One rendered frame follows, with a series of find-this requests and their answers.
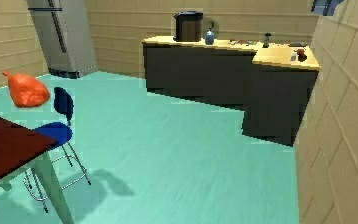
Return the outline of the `dark red table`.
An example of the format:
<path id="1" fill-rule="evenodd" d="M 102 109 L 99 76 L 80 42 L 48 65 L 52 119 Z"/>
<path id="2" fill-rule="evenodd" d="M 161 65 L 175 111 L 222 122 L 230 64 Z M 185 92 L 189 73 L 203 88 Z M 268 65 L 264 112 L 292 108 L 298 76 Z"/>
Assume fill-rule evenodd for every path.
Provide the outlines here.
<path id="1" fill-rule="evenodd" d="M 0 117 L 0 187 L 31 169 L 63 224 L 74 224 L 48 150 L 56 140 Z"/>

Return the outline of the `dark kitchen counter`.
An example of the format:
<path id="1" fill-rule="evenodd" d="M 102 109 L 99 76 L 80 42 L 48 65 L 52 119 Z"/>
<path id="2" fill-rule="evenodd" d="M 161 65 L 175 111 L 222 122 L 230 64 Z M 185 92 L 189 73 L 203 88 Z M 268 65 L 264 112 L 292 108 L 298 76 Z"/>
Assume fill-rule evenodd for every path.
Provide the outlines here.
<path id="1" fill-rule="evenodd" d="M 286 146 L 295 142 L 320 65 L 312 50 L 272 43 L 212 45 L 142 41 L 146 88 L 152 93 L 242 110 L 243 134 Z M 304 49 L 307 59 L 291 61 Z"/>

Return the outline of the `grey refrigerator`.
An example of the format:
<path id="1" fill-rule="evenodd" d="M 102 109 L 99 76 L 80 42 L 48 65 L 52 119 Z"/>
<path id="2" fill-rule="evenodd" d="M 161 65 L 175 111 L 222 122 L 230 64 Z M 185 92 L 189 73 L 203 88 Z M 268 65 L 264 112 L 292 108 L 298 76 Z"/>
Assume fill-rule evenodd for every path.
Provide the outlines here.
<path id="1" fill-rule="evenodd" d="M 51 75 L 78 79 L 97 71 L 84 0 L 53 0 L 66 53 L 62 53 L 47 0 L 26 0 Z"/>

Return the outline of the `black coffee maker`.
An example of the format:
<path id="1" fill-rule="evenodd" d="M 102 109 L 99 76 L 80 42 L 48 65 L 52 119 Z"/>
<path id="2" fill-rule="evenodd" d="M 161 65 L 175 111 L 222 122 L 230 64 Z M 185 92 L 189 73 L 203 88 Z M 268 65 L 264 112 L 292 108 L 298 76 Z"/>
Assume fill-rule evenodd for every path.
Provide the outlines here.
<path id="1" fill-rule="evenodd" d="M 199 11 L 182 11 L 173 16 L 177 42 L 198 42 L 201 40 L 201 22 L 203 13 Z"/>

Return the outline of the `orange garbage bag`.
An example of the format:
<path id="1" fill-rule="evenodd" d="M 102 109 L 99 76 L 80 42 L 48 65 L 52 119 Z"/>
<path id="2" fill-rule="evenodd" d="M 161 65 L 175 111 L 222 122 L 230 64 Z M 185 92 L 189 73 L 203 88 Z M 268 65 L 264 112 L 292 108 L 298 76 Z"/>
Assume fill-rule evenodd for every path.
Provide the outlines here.
<path id="1" fill-rule="evenodd" d="M 10 97 L 18 108 L 39 107 L 50 99 L 47 87 L 28 74 L 10 74 L 4 71 L 7 78 Z"/>

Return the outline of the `window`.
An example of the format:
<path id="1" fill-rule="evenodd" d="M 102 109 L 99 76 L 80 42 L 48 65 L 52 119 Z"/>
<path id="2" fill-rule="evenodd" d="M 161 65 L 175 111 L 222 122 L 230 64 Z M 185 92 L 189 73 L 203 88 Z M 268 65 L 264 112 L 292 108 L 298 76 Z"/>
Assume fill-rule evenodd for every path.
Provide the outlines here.
<path id="1" fill-rule="evenodd" d="M 313 0 L 311 12 L 323 16 L 333 16 L 336 7 L 344 0 Z"/>

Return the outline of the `blue chair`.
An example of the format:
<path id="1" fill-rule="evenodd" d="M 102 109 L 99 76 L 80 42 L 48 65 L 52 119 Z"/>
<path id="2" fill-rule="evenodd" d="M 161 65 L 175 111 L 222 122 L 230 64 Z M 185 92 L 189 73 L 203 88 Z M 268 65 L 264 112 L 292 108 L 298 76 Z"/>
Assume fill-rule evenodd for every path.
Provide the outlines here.
<path id="1" fill-rule="evenodd" d="M 51 137 L 57 141 L 57 144 L 53 146 L 53 149 L 61 147 L 63 149 L 64 155 L 53 160 L 57 162 L 63 158 L 66 158 L 69 165 L 73 166 L 72 161 L 78 163 L 83 175 L 78 179 L 70 182 L 65 185 L 63 189 L 70 187 L 81 179 L 85 178 L 88 184 L 91 184 L 91 181 L 88 177 L 87 169 L 81 163 L 76 151 L 70 143 L 70 140 L 73 136 L 73 131 L 71 129 L 71 120 L 74 112 L 74 101 L 72 96 L 62 87 L 55 87 L 54 90 L 54 101 L 53 106 L 54 110 L 66 117 L 67 123 L 62 122 L 52 122 L 34 129 L 35 132 L 43 134 L 45 136 Z"/>

